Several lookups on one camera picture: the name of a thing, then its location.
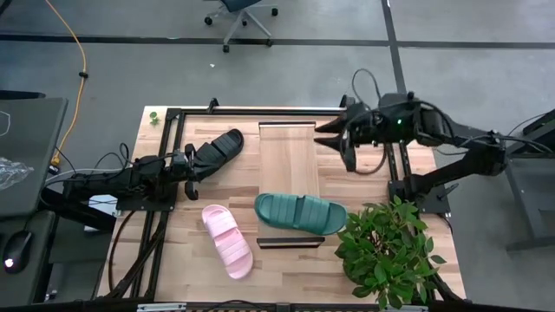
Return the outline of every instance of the wooden board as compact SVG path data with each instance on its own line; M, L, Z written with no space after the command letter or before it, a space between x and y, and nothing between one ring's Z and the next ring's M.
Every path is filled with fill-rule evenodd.
M314 124L260 126L260 193L320 196ZM258 237L317 237L258 221Z
M155 111L164 116L166 107L146 107L140 122L134 148L134 158L157 154L163 125L151 126L148 115ZM196 147L213 140L232 128L245 136L243 152L220 171L199 184L198 201L189 201L180 184L176 209L171 213L156 292L157 301L221 302L243 299L254 302L313 302L355 303L374 302L369 296L353 297L354 284L343 274L340 259L333 253L339 245L336 236L326 238L317 249L260 250L256 244L258 220L253 210L254 198L260 186L260 137L258 123L276 120L313 120L317 126L329 117L291 116L187 116L181 148L186 143ZM170 135L173 142L174 130ZM359 176L347 173L337 152L315 145L317 176L322 198L357 211L367 202L386 202L389 169L387 164L376 174ZM435 169L432 152L417 145L408 147L414 172ZM372 168L380 162L382 148L361 146L357 161L362 168ZM252 273L240 281L232 280L224 270L200 217L209 204L229 207L239 229L254 254ZM114 280L117 283L127 272L140 244L145 213L136 213L121 234L114 257ZM122 218L116 224L120 226ZM447 225L436 216L426 216L428 235L434 237L435 251L448 261L440 273L459 296L464 296L453 239ZM143 275L143 290L147 285L150 263ZM108 271L102 275L99 295L108 292Z

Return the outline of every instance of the slide sandal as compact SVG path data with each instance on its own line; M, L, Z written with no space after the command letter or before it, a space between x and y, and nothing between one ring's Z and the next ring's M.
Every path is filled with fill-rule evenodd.
M269 226L321 236L337 233L347 219L345 207L309 195L263 193L257 196L254 210Z
M220 135L210 144L203 144L194 156L193 165L198 182L211 176L243 150L245 139L238 129Z
M202 221L214 240L227 274L234 279L245 277L252 269L252 252L232 213L224 206L208 205L202 210Z

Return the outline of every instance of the computer mouse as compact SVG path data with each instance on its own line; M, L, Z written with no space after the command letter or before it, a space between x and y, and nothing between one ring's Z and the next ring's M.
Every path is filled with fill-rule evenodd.
M19 231L14 233L3 248L2 263L6 273L16 274L21 272L29 262L29 252L33 233Z

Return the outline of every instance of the green slide sandal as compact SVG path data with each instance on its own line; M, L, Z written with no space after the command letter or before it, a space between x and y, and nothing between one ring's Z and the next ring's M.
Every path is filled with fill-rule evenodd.
M263 193L257 196L254 210L269 226L321 236L337 233L347 219L345 207L309 195Z

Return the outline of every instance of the desk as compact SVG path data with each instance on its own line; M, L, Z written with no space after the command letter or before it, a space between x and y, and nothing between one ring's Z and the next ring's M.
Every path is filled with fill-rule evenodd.
M0 101L0 111L11 116L10 131L0 137L0 157L34 169L0 192L0 218L26 216L36 209L67 106L61 98ZM3 132L5 123L0 127Z
M0 111L10 114L10 131L0 137L0 157L34 169L23 181L0 191L0 219L10 218L0 221L0 254L11 235L23 229L27 216L37 208L67 105L64 99L0 101ZM5 123L0 127L3 133ZM0 306L44 300L46 285L42 283L49 275L45 263L55 225L55 215L49 211L37 213L29 222L33 233L29 264L18 274L0 269Z
M0 222L2 241L0 252L6 245L8 237L20 231L25 225L25 218ZM45 263L48 261L48 245L51 233L56 225L55 215L50 211L38 212L29 222L29 231L33 233L29 263L21 272L8 274L0 268L0 307L24 306L44 300L44 291L49 276Z
M161 123L150 125L148 115L166 114L167 107L145 107L134 148L134 158L157 154L162 137ZM198 185L197 201L186 199L183 183L179 186L175 210L170 214L162 253L156 301L221 302L243 299L253 302L313 302L313 303L374 303L375 297L357 299L350 294L354 285L344 276L342 263L334 255L339 239L326 237L317 249L261 250L257 243L258 219L253 209L258 195L260 121L313 120L317 125L330 117L313 116L221 116L188 115L185 121L181 149L186 143L197 148L232 128L245 136L241 154L220 171ZM173 142L172 130L169 142ZM339 155L324 146L316 146L317 169L322 198L336 201L350 211L362 208L362 203L385 202L388 166L371 176L346 173ZM413 172L434 170L432 151L409 145L408 153ZM373 167L382 156L381 148L363 146L358 151L360 166ZM243 280L232 280L224 270L202 224L200 212L210 204L228 207L254 255L252 273ZM137 256L145 213L135 213L121 234L114 257L114 281L117 283ZM422 216L428 223L427 234L434 238L434 252L447 260L440 268L444 281L459 296L465 296L453 239L447 225L436 216ZM122 218L114 228L117 231ZM150 263L147 263L141 294L147 286ZM104 270L98 295L108 292L108 270Z

